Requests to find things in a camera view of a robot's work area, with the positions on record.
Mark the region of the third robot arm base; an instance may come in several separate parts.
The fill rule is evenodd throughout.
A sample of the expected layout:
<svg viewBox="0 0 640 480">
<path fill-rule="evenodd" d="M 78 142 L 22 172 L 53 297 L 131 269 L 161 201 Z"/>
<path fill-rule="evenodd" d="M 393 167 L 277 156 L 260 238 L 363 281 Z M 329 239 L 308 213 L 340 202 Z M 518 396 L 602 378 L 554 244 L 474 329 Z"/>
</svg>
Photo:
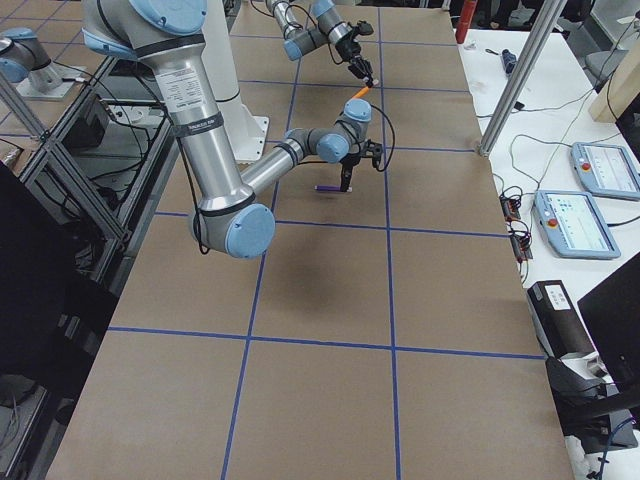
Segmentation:
<svg viewBox="0 0 640 480">
<path fill-rule="evenodd" d="M 1 73 L 25 98 L 61 100 L 85 71 L 55 63 L 29 28 L 1 32 Z"/>
</svg>

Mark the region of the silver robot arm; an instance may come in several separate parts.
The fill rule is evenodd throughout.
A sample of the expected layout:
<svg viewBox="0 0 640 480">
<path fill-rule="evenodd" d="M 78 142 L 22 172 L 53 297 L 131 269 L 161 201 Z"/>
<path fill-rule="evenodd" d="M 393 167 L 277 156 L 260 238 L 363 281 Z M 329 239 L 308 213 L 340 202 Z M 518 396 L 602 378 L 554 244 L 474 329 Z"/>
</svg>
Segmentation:
<svg viewBox="0 0 640 480">
<path fill-rule="evenodd" d="M 287 57 L 300 60 L 320 47 L 333 48 L 348 70 L 367 87 L 377 84 L 372 65 L 362 54 L 359 37 L 374 33 L 365 20 L 345 21 L 333 1 L 314 1 L 309 10 L 291 1 L 265 1 L 268 14 L 279 25 Z"/>
<path fill-rule="evenodd" d="M 151 69 L 178 145 L 201 192 L 190 229 L 200 246 L 231 257 L 261 256 L 275 232 L 272 211 L 256 200 L 306 157 L 336 164 L 368 145 L 371 105 L 346 102 L 329 128 L 293 129 L 240 170 L 223 117 L 223 84 L 237 82 L 220 1 L 86 1 L 86 46 Z"/>
</svg>

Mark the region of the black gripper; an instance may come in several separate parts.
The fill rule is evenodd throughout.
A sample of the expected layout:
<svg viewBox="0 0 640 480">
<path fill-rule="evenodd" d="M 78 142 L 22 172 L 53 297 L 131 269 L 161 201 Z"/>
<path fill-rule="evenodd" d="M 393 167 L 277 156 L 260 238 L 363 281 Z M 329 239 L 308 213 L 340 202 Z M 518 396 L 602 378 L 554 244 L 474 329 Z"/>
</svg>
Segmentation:
<svg viewBox="0 0 640 480">
<path fill-rule="evenodd" d="M 364 83 L 373 83 L 375 78 L 370 62 L 361 57 L 361 45 L 353 35 L 342 37 L 335 48 L 342 61 L 348 62 L 349 71 Z"/>
<path fill-rule="evenodd" d="M 351 180 L 353 176 L 353 168 L 360 163 L 361 154 L 360 153 L 348 153 L 342 159 L 342 169 L 341 169 L 341 183 L 340 183 L 340 191 L 347 192 L 350 191 L 351 188 Z"/>
</svg>

